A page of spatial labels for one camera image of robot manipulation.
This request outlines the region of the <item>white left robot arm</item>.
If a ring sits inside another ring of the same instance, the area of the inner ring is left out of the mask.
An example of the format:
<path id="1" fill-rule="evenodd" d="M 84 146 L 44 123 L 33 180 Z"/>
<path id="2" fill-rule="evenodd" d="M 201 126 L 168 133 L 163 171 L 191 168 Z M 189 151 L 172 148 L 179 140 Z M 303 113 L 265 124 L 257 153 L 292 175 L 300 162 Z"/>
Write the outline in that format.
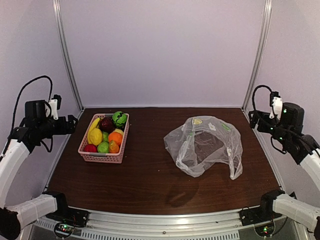
<path id="1" fill-rule="evenodd" d="M 27 101 L 25 116 L 8 137 L 0 156 L 0 235 L 15 240 L 21 231 L 39 218 L 53 213 L 61 222 L 72 218 L 63 193 L 44 192 L 40 196 L 14 206 L 6 205 L 12 182 L 23 162 L 35 147 L 44 146 L 44 139 L 55 135 L 70 135 L 76 130 L 78 119 L 72 114 L 59 116 L 61 100 L 58 95 L 49 101 Z"/>

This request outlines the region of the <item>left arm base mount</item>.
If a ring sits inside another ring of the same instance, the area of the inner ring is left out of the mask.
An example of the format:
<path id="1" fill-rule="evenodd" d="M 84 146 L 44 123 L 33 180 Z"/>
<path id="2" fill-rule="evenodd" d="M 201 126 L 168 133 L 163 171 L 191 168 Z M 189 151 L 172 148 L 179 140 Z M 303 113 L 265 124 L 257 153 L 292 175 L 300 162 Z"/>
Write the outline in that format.
<path id="1" fill-rule="evenodd" d="M 89 219 L 87 210 L 68 207 L 66 212 L 55 211 L 45 216 L 48 219 L 54 220 L 57 223 L 53 227 L 54 234 L 65 239 L 70 237 L 75 229 L 85 228 Z"/>

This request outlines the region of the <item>red orange mango fruit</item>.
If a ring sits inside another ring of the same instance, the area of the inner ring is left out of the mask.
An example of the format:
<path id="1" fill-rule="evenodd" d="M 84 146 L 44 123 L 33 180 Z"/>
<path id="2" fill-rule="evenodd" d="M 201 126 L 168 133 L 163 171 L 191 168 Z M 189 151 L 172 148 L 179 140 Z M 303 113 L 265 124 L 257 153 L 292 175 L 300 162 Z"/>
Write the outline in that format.
<path id="1" fill-rule="evenodd" d="M 117 144 L 117 142 L 114 141 L 114 140 L 111 140 L 111 141 L 109 142 L 108 152 L 109 152 L 110 154 L 117 154 L 117 153 L 119 153 L 119 151 L 120 151 L 120 147 L 119 147 L 119 145 Z"/>

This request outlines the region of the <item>dark red fruit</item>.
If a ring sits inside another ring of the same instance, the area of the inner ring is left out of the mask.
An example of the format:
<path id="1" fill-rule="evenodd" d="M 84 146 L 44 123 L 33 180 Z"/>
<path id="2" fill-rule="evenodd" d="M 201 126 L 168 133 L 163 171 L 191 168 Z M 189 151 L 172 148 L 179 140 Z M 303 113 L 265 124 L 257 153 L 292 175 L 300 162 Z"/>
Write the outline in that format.
<path id="1" fill-rule="evenodd" d="M 115 130 L 115 124 L 111 117 L 106 116 L 102 118 L 99 122 L 99 129 L 102 132 L 106 132 L 108 134 L 112 133 Z"/>

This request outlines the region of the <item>yellow banana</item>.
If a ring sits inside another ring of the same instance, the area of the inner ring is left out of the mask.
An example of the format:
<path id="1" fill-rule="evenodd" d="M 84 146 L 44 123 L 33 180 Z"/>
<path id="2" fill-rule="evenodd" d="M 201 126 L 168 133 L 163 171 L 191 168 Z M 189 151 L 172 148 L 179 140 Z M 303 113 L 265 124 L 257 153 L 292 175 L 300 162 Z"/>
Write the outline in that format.
<path id="1" fill-rule="evenodd" d="M 88 132 L 87 132 L 87 138 L 89 139 L 90 133 L 92 130 L 94 130 L 95 128 L 99 127 L 99 123 L 100 123 L 101 118 L 98 117 L 96 118 L 91 125 L 89 126 Z"/>

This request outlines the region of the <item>clear plastic bag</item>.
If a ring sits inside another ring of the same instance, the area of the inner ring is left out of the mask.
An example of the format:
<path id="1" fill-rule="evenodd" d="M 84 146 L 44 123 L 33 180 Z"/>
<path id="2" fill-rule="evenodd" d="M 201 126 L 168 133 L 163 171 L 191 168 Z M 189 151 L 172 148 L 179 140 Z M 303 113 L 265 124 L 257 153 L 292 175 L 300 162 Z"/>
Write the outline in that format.
<path id="1" fill-rule="evenodd" d="M 190 117 L 163 140 L 175 165 L 193 178 L 217 163 L 228 165 L 231 180 L 243 173 L 241 134 L 235 126 L 217 117 Z"/>

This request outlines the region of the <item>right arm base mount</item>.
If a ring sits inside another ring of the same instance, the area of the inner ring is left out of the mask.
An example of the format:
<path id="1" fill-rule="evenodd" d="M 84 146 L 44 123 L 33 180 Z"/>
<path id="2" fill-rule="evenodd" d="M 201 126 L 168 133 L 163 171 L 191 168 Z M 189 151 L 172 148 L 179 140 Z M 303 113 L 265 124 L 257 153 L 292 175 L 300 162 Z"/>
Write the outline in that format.
<path id="1" fill-rule="evenodd" d="M 253 225 L 254 232 L 261 238 L 270 238 L 276 233 L 275 219 L 282 217 L 279 213 L 264 213 L 260 206 L 243 207 L 239 211 L 242 226 Z"/>

